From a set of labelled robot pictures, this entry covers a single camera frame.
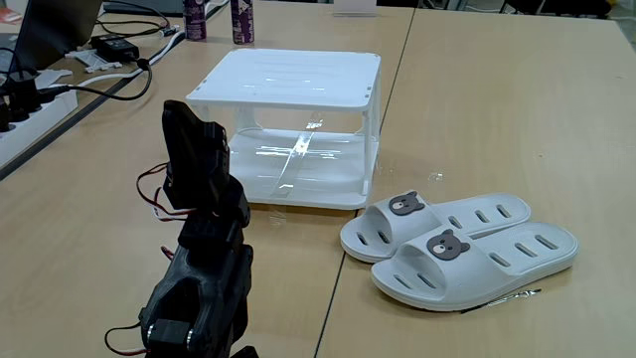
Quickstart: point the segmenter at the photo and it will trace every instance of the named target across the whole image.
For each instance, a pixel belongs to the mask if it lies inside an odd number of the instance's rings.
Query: bottle
[[[183,0],[183,22],[186,28],[186,39],[206,40],[208,33],[204,0]]]
[[[254,42],[253,0],[230,0],[232,6],[232,31],[235,44]]]

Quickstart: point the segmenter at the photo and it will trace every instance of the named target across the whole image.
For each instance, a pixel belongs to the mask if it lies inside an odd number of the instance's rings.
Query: shelf top
[[[376,54],[239,49],[186,96],[188,103],[367,110],[380,75]]]

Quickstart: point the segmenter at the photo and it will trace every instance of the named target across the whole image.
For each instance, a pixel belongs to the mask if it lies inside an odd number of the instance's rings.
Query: white slide sandal
[[[343,227],[340,241],[352,257],[377,263],[392,257],[401,244],[443,225],[478,238],[527,222],[530,215],[528,204],[509,194],[428,204],[409,191],[370,205],[365,214]]]
[[[372,277],[408,305],[462,310],[569,268],[577,252],[577,239],[552,224],[521,224],[476,240],[445,226],[373,265]]]

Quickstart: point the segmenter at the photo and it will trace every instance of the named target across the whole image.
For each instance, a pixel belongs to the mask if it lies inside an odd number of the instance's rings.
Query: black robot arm
[[[226,132],[183,103],[164,104],[170,156],[164,191],[176,209],[194,208],[168,270],[139,313],[147,357],[226,358],[247,326],[253,250],[243,243],[249,206],[230,175]],[[236,356],[257,357],[253,347]]]

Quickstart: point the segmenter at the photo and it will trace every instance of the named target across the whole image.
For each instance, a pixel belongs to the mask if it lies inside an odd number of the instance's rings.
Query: bear face logo
[[[417,201],[417,192],[412,191],[406,195],[400,195],[389,201],[389,209],[396,215],[408,215],[416,210],[424,209],[424,204]]]
[[[453,231],[448,229],[441,235],[430,238],[426,247],[436,258],[451,261],[457,258],[459,254],[468,251],[470,244],[460,242],[453,235]]]

